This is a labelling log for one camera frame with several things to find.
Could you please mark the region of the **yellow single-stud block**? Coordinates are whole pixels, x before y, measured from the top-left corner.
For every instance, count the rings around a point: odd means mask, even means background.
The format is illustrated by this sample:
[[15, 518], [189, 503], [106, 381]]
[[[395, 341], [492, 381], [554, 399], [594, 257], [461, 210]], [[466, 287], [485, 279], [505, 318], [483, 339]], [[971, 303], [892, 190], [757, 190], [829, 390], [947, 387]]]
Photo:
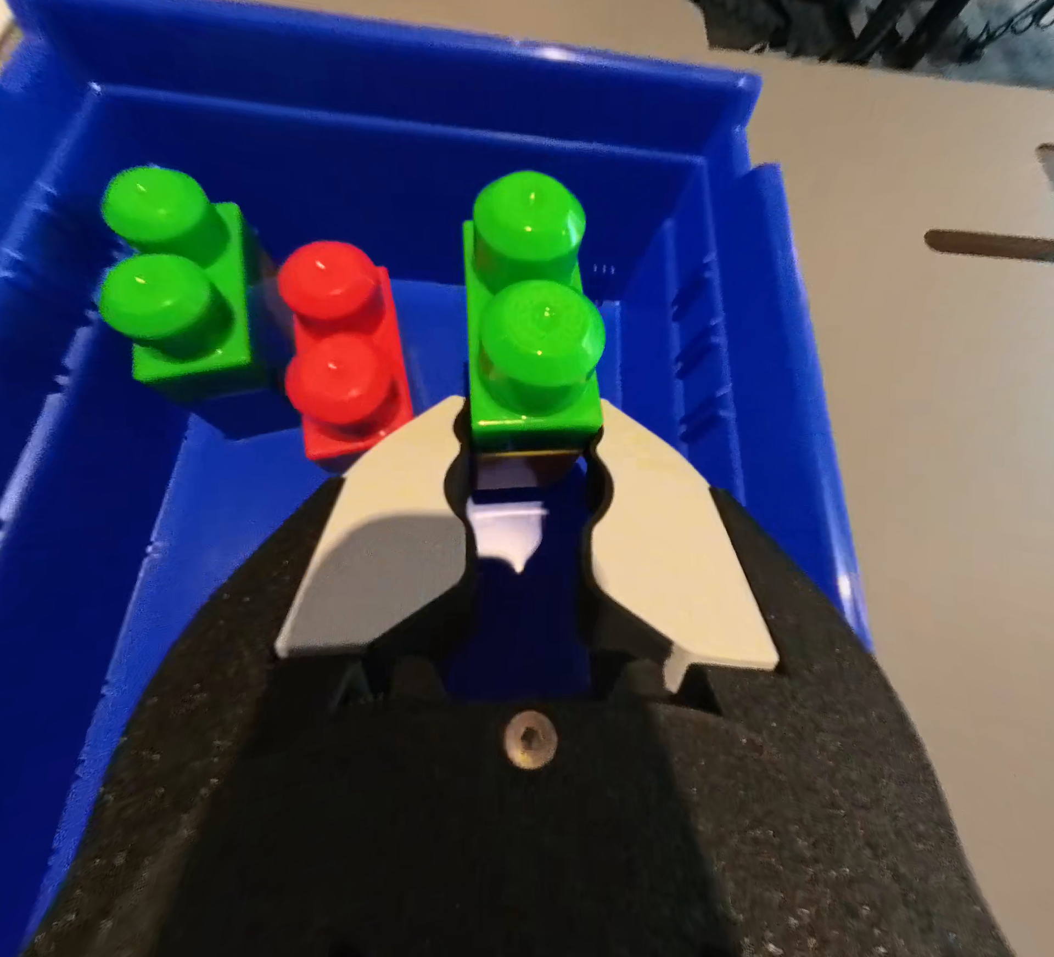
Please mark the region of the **yellow single-stud block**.
[[472, 460], [473, 491], [547, 488], [569, 475], [580, 449], [479, 451]]

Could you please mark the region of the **red two-stud block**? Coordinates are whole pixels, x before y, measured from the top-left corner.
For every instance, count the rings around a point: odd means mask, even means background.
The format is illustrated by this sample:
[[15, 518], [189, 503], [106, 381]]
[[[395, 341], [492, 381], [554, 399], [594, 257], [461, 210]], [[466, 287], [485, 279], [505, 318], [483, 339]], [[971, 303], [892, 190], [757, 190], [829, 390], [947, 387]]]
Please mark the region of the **red two-stud block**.
[[284, 389], [308, 460], [343, 471], [413, 417], [386, 268], [353, 245], [316, 240], [278, 271], [295, 352]]

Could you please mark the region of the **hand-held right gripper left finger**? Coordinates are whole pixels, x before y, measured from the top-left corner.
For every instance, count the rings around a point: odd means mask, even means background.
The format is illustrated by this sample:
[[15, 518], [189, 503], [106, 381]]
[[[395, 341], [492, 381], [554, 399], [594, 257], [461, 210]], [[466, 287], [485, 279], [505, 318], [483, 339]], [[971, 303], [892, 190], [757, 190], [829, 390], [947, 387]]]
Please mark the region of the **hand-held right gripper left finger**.
[[466, 577], [469, 533], [446, 487], [465, 402], [440, 401], [344, 474], [276, 637], [278, 658], [365, 649]]

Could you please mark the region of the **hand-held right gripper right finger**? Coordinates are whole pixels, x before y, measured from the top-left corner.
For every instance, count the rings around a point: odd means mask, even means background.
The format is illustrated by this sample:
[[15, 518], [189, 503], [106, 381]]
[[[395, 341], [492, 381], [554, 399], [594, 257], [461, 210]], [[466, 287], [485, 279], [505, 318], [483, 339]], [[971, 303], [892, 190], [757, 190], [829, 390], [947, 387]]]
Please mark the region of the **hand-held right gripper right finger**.
[[581, 634], [612, 685], [646, 664], [678, 698], [708, 667], [774, 673], [779, 650], [713, 488], [665, 440], [601, 401], [586, 451], [592, 514], [583, 534]]

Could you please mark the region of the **green two-stud block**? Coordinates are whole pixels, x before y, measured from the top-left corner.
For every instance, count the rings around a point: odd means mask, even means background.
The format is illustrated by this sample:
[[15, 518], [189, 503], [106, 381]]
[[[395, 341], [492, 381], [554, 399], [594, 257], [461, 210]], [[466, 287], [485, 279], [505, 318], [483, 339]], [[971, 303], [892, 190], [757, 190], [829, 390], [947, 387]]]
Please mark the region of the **green two-stud block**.
[[262, 388], [258, 248], [242, 209], [212, 201], [189, 174], [136, 167], [111, 179], [100, 210], [130, 250], [108, 270], [98, 310], [131, 341], [133, 378], [188, 404]]
[[554, 177], [484, 185], [463, 224], [470, 436], [482, 453], [580, 451], [601, 430], [606, 330], [585, 294], [586, 215]]

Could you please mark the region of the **blue plastic bin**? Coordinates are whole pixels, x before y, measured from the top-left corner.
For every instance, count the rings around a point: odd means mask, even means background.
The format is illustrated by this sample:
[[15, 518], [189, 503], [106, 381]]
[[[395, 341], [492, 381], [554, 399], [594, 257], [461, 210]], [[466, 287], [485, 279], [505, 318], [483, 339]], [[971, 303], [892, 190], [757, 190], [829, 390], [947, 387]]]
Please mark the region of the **blue plastic bin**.
[[870, 648], [808, 297], [754, 74], [217, 0], [8, 0], [2, 72], [2, 955], [72, 861], [175, 638], [323, 483], [297, 419], [242, 440], [130, 376], [95, 295], [111, 178], [182, 171], [278, 262], [315, 239], [393, 279], [416, 402], [465, 385], [462, 224], [483, 185], [584, 207], [599, 389], [736, 496]]

